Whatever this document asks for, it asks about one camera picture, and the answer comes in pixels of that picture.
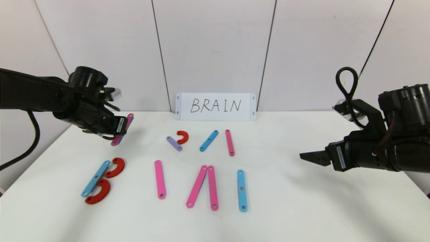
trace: sign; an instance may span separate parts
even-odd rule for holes
[[[257,99],[253,93],[178,93],[178,120],[255,121]]]

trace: red curved piece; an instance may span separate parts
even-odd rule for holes
[[[87,197],[85,199],[85,202],[87,204],[96,204],[96,203],[98,203],[99,201],[103,200],[103,198],[106,197],[106,195],[111,190],[111,184],[106,179],[100,179],[97,182],[97,185],[101,186],[101,191],[99,193],[97,193],[96,195],[94,195],[94,196]]]
[[[185,142],[187,142],[187,141],[188,141],[188,133],[187,133],[187,132],[180,130],[180,131],[178,131],[176,134],[177,134],[177,135],[182,135],[182,136],[183,136],[183,138],[182,138],[182,139],[178,140],[178,144],[180,144],[180,145],[181,145],[181,144],[185,144]]]
[[[104,175],[106,178],[116,177],[119,173],[121,173],[121,171],[124,170],[124,167],[126,166],[124,160],[119,157],[114,158],[112,163],[116,164],[117,167],[113,171],[106,172],[106,174]]]

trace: wall seam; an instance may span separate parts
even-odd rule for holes
[[[267,50],[266,50],[266,57],[264,59],[263,74],[261,76],[260,92],[258,93],[257,111],[258,111],[258,105],[260,104],[261,90],[263,88],[264,72],[266,71],[267,55],[269,53],[270,38],[272,37],[273,21],[275,20],[277,2],[278,1],[275,0],[275,6],[273,7],[272,23],[270,25],[269,40],[267,41]]]

